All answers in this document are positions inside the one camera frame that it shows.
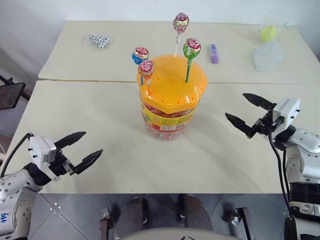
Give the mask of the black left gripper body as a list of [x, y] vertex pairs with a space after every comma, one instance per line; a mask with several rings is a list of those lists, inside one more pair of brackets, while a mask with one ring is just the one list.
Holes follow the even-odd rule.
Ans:
[[52, 161], [50, 163], [49, 169], [57, 177], [65, 175], [65, 174], [73, 175], [76, 170], [75, 166], [63, 154], [62, 150], [59, 150], [56, 152], [54, 161]]

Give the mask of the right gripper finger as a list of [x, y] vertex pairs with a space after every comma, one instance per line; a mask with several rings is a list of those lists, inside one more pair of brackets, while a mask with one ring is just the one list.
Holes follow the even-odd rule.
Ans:
[[240, 130], [241, 132], [243, 132], [249, 139], [252, 138], [252, 134], [253, 134], [253, 129], [252, 127], [248, 126], [245, 121], [243, 121], [242, 119], [240, 119], [237, 116], [234, 116], [232, 114], [229, 113], [225, 113], [225, 117], [230, 121], [230, 123], [236, 127], [238, 130]]
[[277, 104], [272, 103], [265, 98], [253, 94], [253, 93], [243, 93], [242, 94], [251, 104], [255, 105], [256, 107], [261, 107], [264, 110], [271, 110], [273, 109]]

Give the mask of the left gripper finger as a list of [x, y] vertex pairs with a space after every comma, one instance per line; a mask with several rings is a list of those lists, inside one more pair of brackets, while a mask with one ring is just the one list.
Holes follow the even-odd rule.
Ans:
[[77, 141], [79, 141], [84, 135], [86, 134], [85, 131], [79, 131], [79, 132], [75, 132], [72, 134], [69, 134], [67, 136], [65, 136], [64, 138], [56, 141], [54, 143], [56, 150], [60, 151], [63, 148], [65, 148], [66, 146], [70, 146], [74, 143], [76, 143]]
[[95, 163], [95, 161], [100, 157], [102, 152], [103, 150], [100, 149], [86, 156], [80, 164], [74, 167], [73, 172], [77, 175], [81, 174], [83, 171], [85, 171], [87, 168], [89, 168], [91, 165]]

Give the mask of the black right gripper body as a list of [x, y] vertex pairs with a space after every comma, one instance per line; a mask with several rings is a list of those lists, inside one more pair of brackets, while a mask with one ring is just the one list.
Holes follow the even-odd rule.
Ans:
[[283, 117], [278, 116], [273, 120], [273, 110], [269, 109], [263, 118], [259, 118], [251, 127], [249, 137], [252, 138], [256, 133], [268, 135], [269, 132], [274, 132], [283, 123]]

